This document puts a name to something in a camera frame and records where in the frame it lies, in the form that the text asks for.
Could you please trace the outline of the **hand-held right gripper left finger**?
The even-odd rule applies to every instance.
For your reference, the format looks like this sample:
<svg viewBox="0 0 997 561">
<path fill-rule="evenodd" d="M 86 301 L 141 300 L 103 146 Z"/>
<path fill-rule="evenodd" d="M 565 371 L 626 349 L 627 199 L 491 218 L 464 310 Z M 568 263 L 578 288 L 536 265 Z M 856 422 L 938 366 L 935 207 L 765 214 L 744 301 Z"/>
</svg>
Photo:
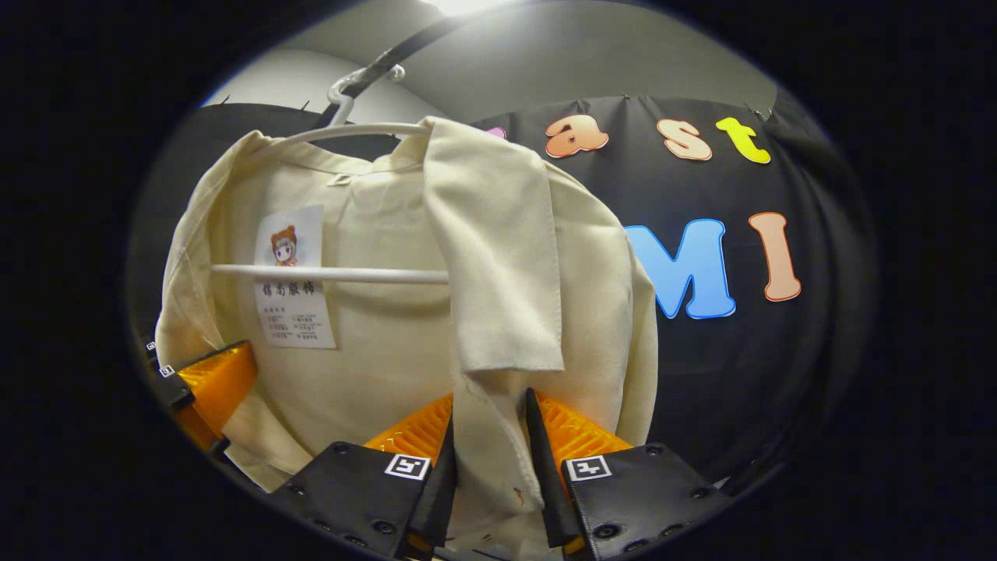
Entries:
<svg viewBox="0 0 997 561">
<path fill-rule="evenodd" d="M 457 486 L 453 398 L 442 397 L 365 444 L 330 444 L 267 501 L 379 558 L 431 560 Z"/>
</svg>

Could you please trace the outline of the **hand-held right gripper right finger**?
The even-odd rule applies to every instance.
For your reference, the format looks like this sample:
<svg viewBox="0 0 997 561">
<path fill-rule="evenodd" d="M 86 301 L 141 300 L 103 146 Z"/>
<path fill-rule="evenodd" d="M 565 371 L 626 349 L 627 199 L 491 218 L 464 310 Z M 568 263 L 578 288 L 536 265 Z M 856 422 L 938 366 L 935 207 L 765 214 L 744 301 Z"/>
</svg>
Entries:
<svg viewBox="0 0 997 561">
<path fill-rule="evenodd" d="M 534 388 L 530 455 L 548 545 L 563 560 L 636 560 L 732 503 L 666 445 L 630 445 Z"/>
</svg>

